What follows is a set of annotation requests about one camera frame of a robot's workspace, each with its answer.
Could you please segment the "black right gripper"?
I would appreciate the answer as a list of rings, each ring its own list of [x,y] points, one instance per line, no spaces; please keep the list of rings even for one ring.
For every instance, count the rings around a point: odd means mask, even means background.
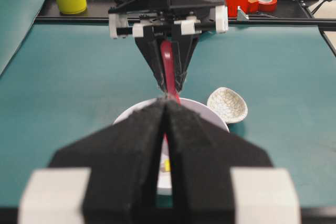
[[[193,52],[200,34],[195,24],[214,11],[215,30],[228,31],[227,6],[223,0],[130,0],[108,11],[111,38],[118,38],[118,29],[126,28],[127,15],[132,13],[156,14],[172,26],[172,49],[174,59],[175,87],[178,92],[183,88]],[[158,86],[167,91],[165,71],[160,51],[164,37],[155,35],[153,26],[135,23],[132,27],[135,43],[153,72]]]

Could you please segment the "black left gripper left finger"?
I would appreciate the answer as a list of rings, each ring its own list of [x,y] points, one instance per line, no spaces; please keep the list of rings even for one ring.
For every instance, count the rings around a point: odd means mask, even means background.
[[[153,206],[167,101],[154,100],[124,120],[57,150],[31,174],[19,223],[131,223]]]

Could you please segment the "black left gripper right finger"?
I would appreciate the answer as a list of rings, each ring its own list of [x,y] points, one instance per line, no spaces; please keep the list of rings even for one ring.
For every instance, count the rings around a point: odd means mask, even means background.
[[[172,101],[164,119],[183,223],[301,223],[291,176],[264,149]]]

